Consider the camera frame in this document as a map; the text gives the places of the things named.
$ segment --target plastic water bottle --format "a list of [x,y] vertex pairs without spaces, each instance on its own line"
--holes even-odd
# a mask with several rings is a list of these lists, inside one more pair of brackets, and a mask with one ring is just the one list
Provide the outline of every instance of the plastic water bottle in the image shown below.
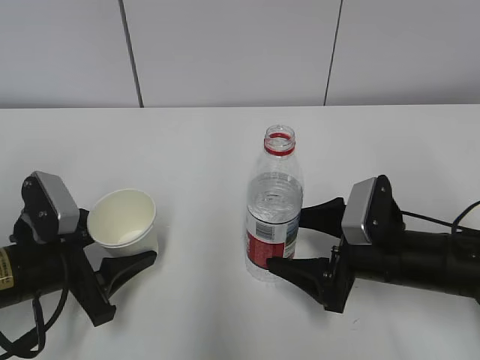
[[247,270],[261,281],[276,281],[266,260],[295,254],[303,201],[303,178],[295,156],[295,133],[284,125],[267,129],[263,152],[247,192]]

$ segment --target paper cup rim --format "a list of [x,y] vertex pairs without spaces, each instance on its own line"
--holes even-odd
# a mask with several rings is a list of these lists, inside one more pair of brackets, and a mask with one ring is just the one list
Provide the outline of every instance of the paper cup rim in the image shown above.
[[[126,242],[122,242],[121,244],[107,244],[105,242],[102,242],[102,241],[99,241],[97,240],[93,235],[92,233],[90,232],[90,214],[97,208],[98,204],[100,204],[102,201],[104,201],[107,197],[111,197],[112,195],[115,195],[117,193],[121,193],[123,191],[135,191],[137,193],[141,193],[143,195],[146,195],[150,201],[151,201],[151,204],[153,205],[153,216],[150,220],[150,225],[145,229],[143,230],[136,238],[132,239],[132,240],[129,240],[129,241],[126,241]],[[125,248],[127,247],[128,245],[132,245],[132,244],[135,244],[136,242],[139,242],[140,240],[142,240],[143,238],[145,238],[145,236],[150,232],[152,231],[152,228],[154,226],[154,222],[155,222],[155,218],[157,217],[157,206],[155,205],[155,201],[153,201],[153,198],[148,194],[146,193],[145,191],[143,190],[138,190],[138,189],[135,189],[134,187],[127,187],[125,189],[118,189],[118,190],[115,190],[115,191],[112,191],[111,193],[107,193],[105,195],[103,195],[94,205],[93,207],[91,208],[91,211],[88,212],[88,217],[87,217],[87,230],[88,230],[88,234],[91,236],[92,239],[94,239],[94,241],[101,245],[102,247],[104,248],[109,248],[109,249],[113,249],[113,248]]]

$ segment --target bottle label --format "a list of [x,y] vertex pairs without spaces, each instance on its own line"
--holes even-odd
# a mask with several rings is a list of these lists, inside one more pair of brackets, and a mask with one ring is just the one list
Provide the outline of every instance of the bottle label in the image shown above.
[[8,259],[7,251],[0,249],[0,290],[14,287],[14,273]]
[[247,211],[247,256],[260,268],[267,269],[271,257],[292,258],[299,231],[298,214],[286,223],[266,223]]

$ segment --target tabletop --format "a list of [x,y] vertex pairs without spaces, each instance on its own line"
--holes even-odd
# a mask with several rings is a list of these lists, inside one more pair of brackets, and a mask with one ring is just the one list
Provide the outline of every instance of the tabletop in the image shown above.
[[[39,359],[477,359],[471,298],[356,280],[345,312],[325,312],[286,281],[249,275],[243,221],[274,124],[296,132],[304,206],[386,174],[401,209],[452,221],[480,199],[479,116],[478,105],[0,110],[0,246],[34,170],[61,176],[86,209],[120,188],[157,204],[157,262],[111,298],[115,319],[94,328],[69,295]],[[479,212],[464,223],[478,227]],[[328,256],[335,243],[300,229],[295,256]],[[97,266],[106,254],[92,245],[88,256]],[[42,298],[46,318],[58,299]],[[0,310],[10,339],[32,326],[30,301]]]

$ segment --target red label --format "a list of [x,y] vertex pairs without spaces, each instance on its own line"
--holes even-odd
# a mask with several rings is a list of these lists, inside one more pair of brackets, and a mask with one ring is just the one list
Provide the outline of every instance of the red label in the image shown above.
[[267,259],[271,257],[284,257],[285,243],[269,244],[259,240],[258,238],[247,232],[248,259],[255,265],[267,269]]

